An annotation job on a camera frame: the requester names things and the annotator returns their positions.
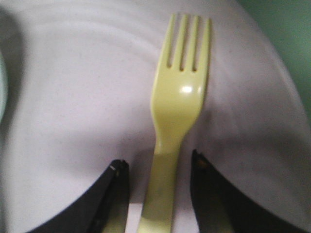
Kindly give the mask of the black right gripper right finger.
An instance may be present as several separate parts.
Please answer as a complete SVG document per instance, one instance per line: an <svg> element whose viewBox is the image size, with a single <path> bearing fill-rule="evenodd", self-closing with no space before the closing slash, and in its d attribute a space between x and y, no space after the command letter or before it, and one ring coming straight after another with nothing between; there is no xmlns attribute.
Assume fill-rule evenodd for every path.
<svg viewBox="0 0 311 233"><path fill-rule="evenodd" d="M190 195L200 233L302 233L242 193L197 150L191 155Z"/></svg>

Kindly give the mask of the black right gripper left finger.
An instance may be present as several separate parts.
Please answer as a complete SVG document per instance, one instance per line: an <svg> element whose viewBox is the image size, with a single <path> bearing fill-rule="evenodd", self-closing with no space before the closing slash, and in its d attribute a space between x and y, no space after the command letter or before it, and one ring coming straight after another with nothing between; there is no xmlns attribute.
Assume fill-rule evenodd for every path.
<svg viewBox="0 0 311 233"><path fill-rule="evenodd" d="M113 160L97 181L33 233L123 233L129 207L129 165Z"/></svg>

